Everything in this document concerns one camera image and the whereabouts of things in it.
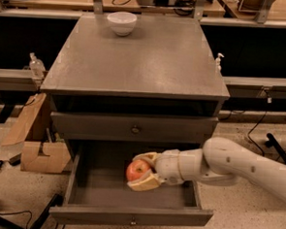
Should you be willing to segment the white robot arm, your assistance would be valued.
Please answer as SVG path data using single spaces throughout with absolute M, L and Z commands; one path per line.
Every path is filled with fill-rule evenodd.
M 262 157 L 226 138 L 210 138 L 200 149 L 145 152 L 126 169 L 127 184 L 146 191 L 189 180 L 230 185 L 243 177 L 286 203 L 286 165 Z

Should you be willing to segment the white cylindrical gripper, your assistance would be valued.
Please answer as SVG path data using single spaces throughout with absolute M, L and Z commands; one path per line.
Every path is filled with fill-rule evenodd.
M 145 152 L 134 156 L 134 161 L 144 160 L 155 169 L 157 174 L 148 170 L 140 178 L 129 180 L 128 186 L 133 191 L 146 191 L 158 188 L 161 182 L 166 185 L 180 184 L 182 177 L 178 169 L 178 155 L 179 150 L 172 149 L 161 153 Z

